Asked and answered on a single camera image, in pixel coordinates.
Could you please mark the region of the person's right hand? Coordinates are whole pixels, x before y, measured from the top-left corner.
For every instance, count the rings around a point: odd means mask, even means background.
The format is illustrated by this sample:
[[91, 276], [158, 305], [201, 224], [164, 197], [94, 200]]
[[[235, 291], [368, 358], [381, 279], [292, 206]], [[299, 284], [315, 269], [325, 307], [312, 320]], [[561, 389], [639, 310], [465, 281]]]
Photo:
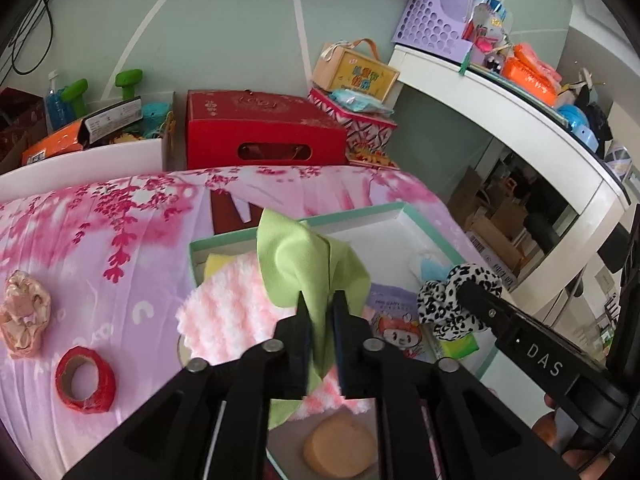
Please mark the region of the person's right hand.
[[544, 396], [544, 404], [550, 408], [550, 412], [541, 416], [533, 424], [534, 434], [555, 452], [562, 451], [562, 459], [567, 465], [579, 471], [580, 478], [599, 479], [611, 465], [611, 456], [608, 454], [595, 456], [592, 451], [570, 448], [568, 442], [576, 434], [577, 425], [558, 408], [558, 404], [548, 394]]

